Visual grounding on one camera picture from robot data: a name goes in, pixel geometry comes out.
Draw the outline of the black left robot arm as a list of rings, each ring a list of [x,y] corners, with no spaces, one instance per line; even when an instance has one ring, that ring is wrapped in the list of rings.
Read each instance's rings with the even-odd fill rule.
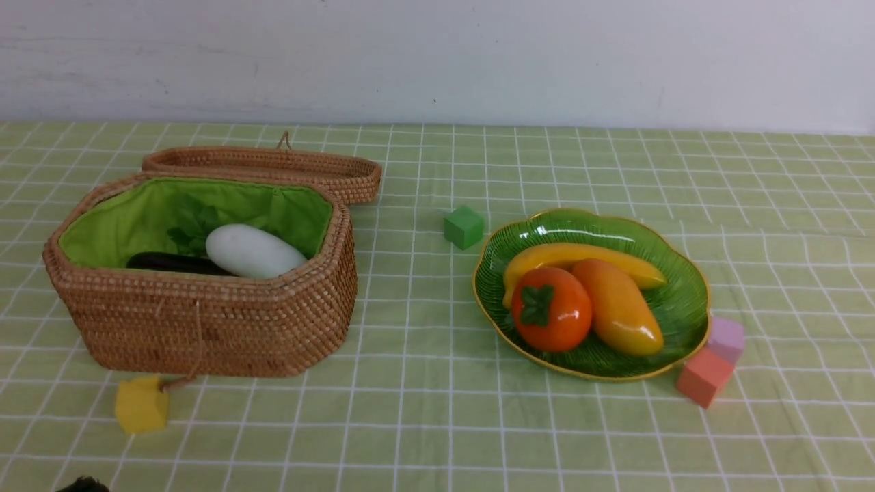
[[[57,489],[56,492],[110,492],[106,484],[91,476],[79,476],[74,482]]]

